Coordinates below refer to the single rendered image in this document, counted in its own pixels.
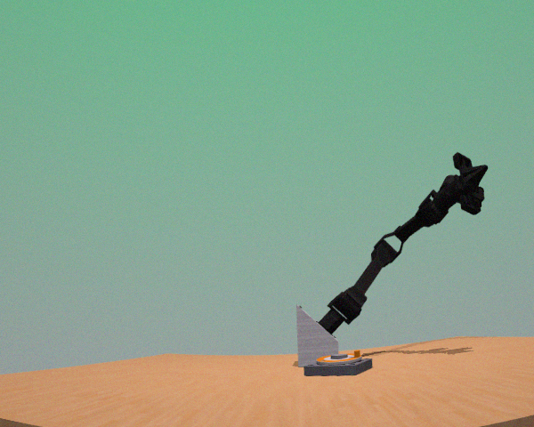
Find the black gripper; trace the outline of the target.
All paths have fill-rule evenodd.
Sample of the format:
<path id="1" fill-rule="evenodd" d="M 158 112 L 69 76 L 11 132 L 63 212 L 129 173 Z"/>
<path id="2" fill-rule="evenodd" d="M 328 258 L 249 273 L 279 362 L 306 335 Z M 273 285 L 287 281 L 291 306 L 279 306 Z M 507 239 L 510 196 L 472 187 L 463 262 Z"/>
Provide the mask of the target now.
<path id="1" fill-rule="evenodd" d="M 460 203 L 461 210 L 476 215 L 481 206 L 477 201 L 473 203 L 473 193 L 479 194 L 479 184 L 489 168 L 486 165 L 472 166 L 471 159 L 460 153 L 453 156 L 453 162 L 460 176 L 453 175 L 454 181 L 444 183 L 444 196 L 451 204 Z"/>

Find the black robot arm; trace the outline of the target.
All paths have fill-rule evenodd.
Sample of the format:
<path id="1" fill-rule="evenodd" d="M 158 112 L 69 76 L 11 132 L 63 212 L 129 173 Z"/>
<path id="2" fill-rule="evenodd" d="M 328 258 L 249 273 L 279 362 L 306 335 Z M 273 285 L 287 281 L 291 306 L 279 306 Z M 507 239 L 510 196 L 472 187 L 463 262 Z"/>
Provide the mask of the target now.
<path id="1" fill-rule="evenodd" d="M 427 198 L 425 198 L 418 207 L 416 215 L 413 218 L 408 220 L 402 226 L 399 226 L 394 232 L 384 235 L 375 244 L 375 249 L 371 253 L 372 262 L 361 274 L 357 283 L 334 298 L 328 304 L 328 307 L 331 310 L 320 320 L 320 322 L 316 321 L 323 329 L 325 328 L 332 335 L 343 322 L 350 325 L 353 320 L 360 315 L 361 307 L 367 300 L 365 293 L 368 291 L 377 274 L 383 267 L 396 260 L 401 254 L 403 244 L 409 239 L 409 236 L 413 235 L 413 233 L 423 227 L 430 228 L 434 224 L 436 225 L 437 223 L 440 223 L 443 218 L 445 218 L 446 214 L 449 212 L 448 210 L 454 205 L 445 198 L 443 193 L 445 187 L 444 183 L 451 181 L 454 181 L 453 174 L 444 179 L 439 192 L 434 190 L 431 191 Z M 431 196 L 433 200 L 429 199 Z M 400 250 L 398 252 L 384 240 L 385 238 L 392 236 L 396 236 L 401 241 Z M 337 310 L 335 310 L 332 305 L 335 306 Z M 345 317 L 347 317 L 347 319 Z"/>

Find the orange round plate with centre hole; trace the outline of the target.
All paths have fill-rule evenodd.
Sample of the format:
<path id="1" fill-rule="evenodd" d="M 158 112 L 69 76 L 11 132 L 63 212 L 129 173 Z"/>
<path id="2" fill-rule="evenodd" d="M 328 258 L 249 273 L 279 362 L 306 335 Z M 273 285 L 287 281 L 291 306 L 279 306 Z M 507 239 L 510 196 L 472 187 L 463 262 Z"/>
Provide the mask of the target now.
<path id="1" fill-rule="evenodd" d="M 348 356 L 346 359 L 332 359 L 330 355 L 330 356 L 316 359 L 316 363 L 320 365 L 334 366 L 334 365 L 350 364 L 350 363 L 354 363 L 360 360 L 362 360 L 362 356 L 360 355 L 360 350 L 356 350 L 354 354 L 348 353 Z"/>

